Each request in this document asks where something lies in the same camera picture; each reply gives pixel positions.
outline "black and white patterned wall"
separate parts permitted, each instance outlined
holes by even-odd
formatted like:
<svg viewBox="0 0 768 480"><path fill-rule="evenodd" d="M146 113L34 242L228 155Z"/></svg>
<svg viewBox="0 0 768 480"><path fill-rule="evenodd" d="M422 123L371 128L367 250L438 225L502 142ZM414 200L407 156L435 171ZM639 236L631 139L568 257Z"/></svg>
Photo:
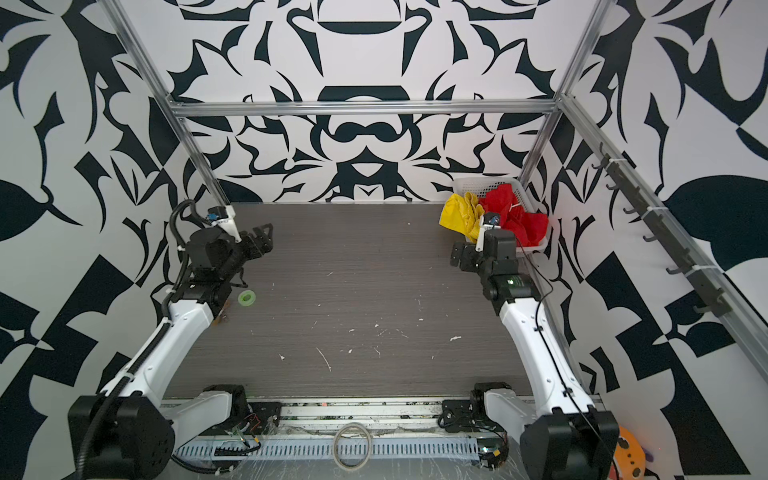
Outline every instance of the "black and white patterned wall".
<svg viewBox="0 0 768 480"><path fill-rule="evenodd" d="M172 207L213 202L94 0L0 0L0 122L0 478L65 478L70 405L157 325Z"/></svg>
<svg viewBox="0 0 768 480"><path fill-rule="evenodd" d="M551 98L594 0L124 2L178 101ZM194 118L232 201L444 200L540 114Z"/></svg>
<svg viewBox="0 0 768 480"><path fill-rule="evenodd" d="M765 318L768 4L619 0L575 89L595 123ZM531 192L537 254L584 384L653 456L646 478L764 476L768 385L573 126Z"/></svg>
<svg viewBox="0 0 768 480"><path fill-rule="evenodd" d="M208 117L187 124L230 201L444 200L516 174L542 114Z"/></svg>

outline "dark wooden table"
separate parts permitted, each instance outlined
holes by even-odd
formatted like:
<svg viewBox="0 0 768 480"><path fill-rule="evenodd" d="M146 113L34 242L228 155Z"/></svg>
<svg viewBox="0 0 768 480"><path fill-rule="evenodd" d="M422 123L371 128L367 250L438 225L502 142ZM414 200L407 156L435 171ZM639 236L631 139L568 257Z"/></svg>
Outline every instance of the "dark wooden table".
<svg viewBox="0 0 768 480"><path fill-rule="evenodd" d="M478 276L449 266L462 236L438 225L442 206L235 208L241 230L274 225L272 253L246 264L256 302L240 306L235 289L228 321L198 339L166 396L215 383L269 397L463 395L489 381L531 394Z"/></svg>

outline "green tape roll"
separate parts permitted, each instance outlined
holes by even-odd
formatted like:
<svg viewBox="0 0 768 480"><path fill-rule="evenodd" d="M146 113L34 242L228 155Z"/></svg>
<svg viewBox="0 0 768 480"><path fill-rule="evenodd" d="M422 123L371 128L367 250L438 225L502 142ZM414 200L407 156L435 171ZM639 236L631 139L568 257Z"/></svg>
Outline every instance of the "green tape roll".
<svg viewBox="0 0 768 480"><path fill-rule="evenodd" d="M256 294L253 290L244 290L237 296L237 302L242 306L251 306L256 301Z"/></svg>

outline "white cable tray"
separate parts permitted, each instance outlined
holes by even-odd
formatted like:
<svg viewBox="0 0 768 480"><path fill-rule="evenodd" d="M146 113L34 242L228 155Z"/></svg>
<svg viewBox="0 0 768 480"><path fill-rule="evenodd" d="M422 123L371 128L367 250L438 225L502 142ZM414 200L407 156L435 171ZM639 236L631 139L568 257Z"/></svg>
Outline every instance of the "white cable tray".
<svg viewBox="0 0 768 480"><path fill-rule="evenodd" d="M241 450L243 444L233 440L195 439L176 451L183 460L330 460L333 439L280 439L261 441L261 449L249 455L214 456L216 448ZM366 455L365 439L341 439L339 457L361 459ZM374 439L371 458L453 458L478 460L477 440L470 437Z"/></svg>

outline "aluminum frame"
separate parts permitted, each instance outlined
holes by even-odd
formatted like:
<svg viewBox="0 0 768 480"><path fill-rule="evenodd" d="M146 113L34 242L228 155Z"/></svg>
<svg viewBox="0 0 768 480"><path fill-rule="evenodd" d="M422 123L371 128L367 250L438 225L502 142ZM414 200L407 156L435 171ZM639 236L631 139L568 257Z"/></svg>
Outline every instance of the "aluminum frame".
<svg viewBox="0 0 768 480"><path fill-rule="evenodd" d="M530 395L518 397L535 407ZM590 395L597 409L604 409L600 396ZM396 437L444 437L448 435L437 427L437 417L442 412L443 400L469 400L468 396L430 397L340 397L340 398L258 398L248 397L248 402L280 402L280 427L270 433L271 438L316 438L333 435L344 425L357 422L376 433L376 438ZM165 399L161 412L176 408L186 399ZM476 432L477 438L491 438L490 432ZM227 435L198 436L208 439L237 439Z"/></svg>
<svg viewBox="0 0 768 480"><path fill-rule="evenodd" d="M558 103L564 94L571 93L571 89L576 83L576 80L584 70L584 65L587 63L587 59L592 55L594 46L598 43L600 30L603 28L608 12L616 2L617 0L597 0L595 2L589 22L584 28L581 38L579 38L578 46L571 57L571 61L568 62L568 67L565 69L563 81L560 83L558 90L554 93L555 104ZM552 134L554 133L560 118L560 110L557 109L555 113L547 116L544 125L542 125L541 130L538 131L533 147L531 147L528 155L523 160L523 169L518 176L523 187L527 187L528 182L531 181L531 176L533 175L534 170L536 170L538 163L541 161L541 155L544 153L544 148L552 138Z"/></svg>
<svg viewBox="0 0 768 480"><path fill-rule="evenodd" d="M570 95L563 95L557 103L566 118L574 125L574 129L584 138L598 158L607 155L609 158L623 159L611 139L591 120L578 100ZM699 267L707 267L701 269L701 272L713 285L722 289L723 298L732 308L730 312L720 317L721 323L736 340L758 373L768 382L768 325L766 322L717 264L699 247L696 240L680 225L664 202L629 162L621 161L617 162L617 165L622 174L638 189L638 193L642 195L645 202L652 207L659 207L657 213L675 236L675 240L688 249L691 261Z"/></svg>
<svg viewBox="0 0 768 480"><path fill-rule="evenodd" d="M195 166L200 176L203 178L205 186L208 188L210 194L214 197L216 202L225 206L229 204L227 195L222 190L219 180L216 179L216 175L210 169L208 159L205 158L203 152L197 146L192 133L184 125L184 121L176 116L170 108L170 102L168 101L168 91L165 88L160 75L157 73L157 68L152 63L152 60L147 53L147 49L141 43L136 29L131 24L131 20L128 18L126 11L120 4L119 0L99 0L99 5L104 9L109 22L114 28L115 34L118 36L120 43L125 48L125 51L133 59L136 69L139 70L141 77L149 87L154 100L157 102L157 106L163 112L163 116L170 125L179 142L182 143L184 148L192 160L192 164Z"/></svg>
<svg viewBox="0 0 768 480"><path fill-rule="evenodd" d="M554 100L409 100L409 101L279 101L279 102L171 102L178 117L226 117L240 115L334 115L334 114L467 114L551 113Z"/></svg>

